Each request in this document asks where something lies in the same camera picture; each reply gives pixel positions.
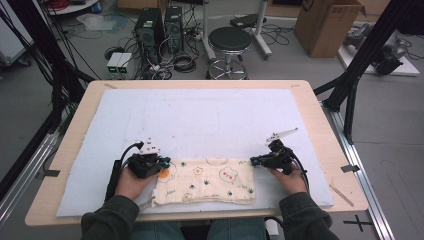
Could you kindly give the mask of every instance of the white paper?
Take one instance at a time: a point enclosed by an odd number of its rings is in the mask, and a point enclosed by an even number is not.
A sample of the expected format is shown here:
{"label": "white paper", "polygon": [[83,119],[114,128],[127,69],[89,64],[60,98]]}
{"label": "white paper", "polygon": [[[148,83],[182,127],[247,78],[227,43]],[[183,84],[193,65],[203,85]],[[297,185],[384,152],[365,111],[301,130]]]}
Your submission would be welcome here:
{"label": "white paper", "polygon": [[[234,158],[269,153],[272,133],[298,128],[282,139],[308,171],[311,196],[332,206],[328,184],[290,90],[106,90],[72,166],[57,216],[82,216],[102,206],[114,160],[151,138],[171,159]],[[278,208],[285,193],[263,167],[255,169],[256,203],[208,202],[147,208],[146,213]],[[137,201],[149,199],[155,183]]]}

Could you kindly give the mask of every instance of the black tape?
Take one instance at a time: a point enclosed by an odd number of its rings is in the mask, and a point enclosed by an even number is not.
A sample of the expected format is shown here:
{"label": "black tape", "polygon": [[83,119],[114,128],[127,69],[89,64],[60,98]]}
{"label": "black tape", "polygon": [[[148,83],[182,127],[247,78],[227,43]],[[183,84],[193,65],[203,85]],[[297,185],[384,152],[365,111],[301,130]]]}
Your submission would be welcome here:
{"label": "black tape", "polygon": [[372,222],[362,222],[362,221],[360,221],[358,215],[355,215],[355,218],[356,218],[356,221],[343,221],[343,223],[344,224],[355,224],[355,225],[358,225],[359,230],[361,232],[364,231],[364,229],[362,228],[362,225],[369,225],[369,226],[372,226],[373,225]]}
{"label": "black tape", "polygon": [[350,171],[352,171],[352,172],[357,172],[357,171],[359,171],[359,170],[361,170],[358,166],[356,166],[356,165],[354,165],[354,166],[352,166],[352,165],[346,165],[346,166],[344,166],[344,167],[341,167],[341,169],[342,169],[342,171],[343,172],[350,172]]}
{"label": "black tape", "polygon": [[60,171],[59,170],[46,170],[44,172],[45,177],[57,177],[59,176]]}

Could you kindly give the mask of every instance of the desk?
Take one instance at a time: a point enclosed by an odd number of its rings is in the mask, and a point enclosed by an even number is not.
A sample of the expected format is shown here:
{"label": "desk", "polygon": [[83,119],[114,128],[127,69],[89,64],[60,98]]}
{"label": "desk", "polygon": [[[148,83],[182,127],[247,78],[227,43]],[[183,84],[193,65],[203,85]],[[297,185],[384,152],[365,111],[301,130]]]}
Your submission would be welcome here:
{"label": "desk", "polygon": [[[30,226],[78,224],[79,217],[56,217],[60,200],[64,193],[67,177],[72,168],[91,119],[106,89],[225,89],[225,88],[261,88],[290,89],[298,110],[308,131],[310,140],[327,182],[330,184],[334,206],[328,212],[363,211],[368,207],[367,200],[353,173],[344,173],[340,167],[347,165],[347,159],[312,91],[306,81],[96,81],[92,82],[56,153],[50,169],[60,170],[58,177],[46,177],[26,216]],[[261,211],[226,211],[208,213],[176,213],[140,215],[138,221],[170,219],[211,219],[225,217],[280,215],[279,209]]]}

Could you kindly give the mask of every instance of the jacket sleeve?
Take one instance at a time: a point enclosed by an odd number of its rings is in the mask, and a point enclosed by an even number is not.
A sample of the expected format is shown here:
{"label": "jacket sleeve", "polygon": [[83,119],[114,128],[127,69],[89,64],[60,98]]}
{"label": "jacket sleeve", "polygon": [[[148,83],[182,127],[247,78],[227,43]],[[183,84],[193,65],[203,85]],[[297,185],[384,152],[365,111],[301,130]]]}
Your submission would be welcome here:
{"label": "jacket sleeve", "polygon": [[332,220],[308,193],[296,193],[280,201],[286,240],[339,239],[330,231]]}
{"label": "jacket sleeve", "polygon": [[114,196],[99,210],[82,216],[82,239],[130,239],[139,211],[129,198]]}

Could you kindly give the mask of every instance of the cardboard box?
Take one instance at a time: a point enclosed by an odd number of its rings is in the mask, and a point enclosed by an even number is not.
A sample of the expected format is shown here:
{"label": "cardboard box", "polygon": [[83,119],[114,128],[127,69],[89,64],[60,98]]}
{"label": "cardboard box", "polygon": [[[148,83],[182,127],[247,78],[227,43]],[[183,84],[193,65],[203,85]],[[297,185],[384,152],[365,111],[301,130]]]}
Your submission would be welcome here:
{"label": "cardboard box", "polygon": [[143,9],[160,8],[162,14],[168,6],[168,0],[118,0],[118,8],[123,9]]}
{"label": "cardboard box", "polygon": [[362,7],[357,0],[304,0],[296,37],[310,57],[334,57]]}

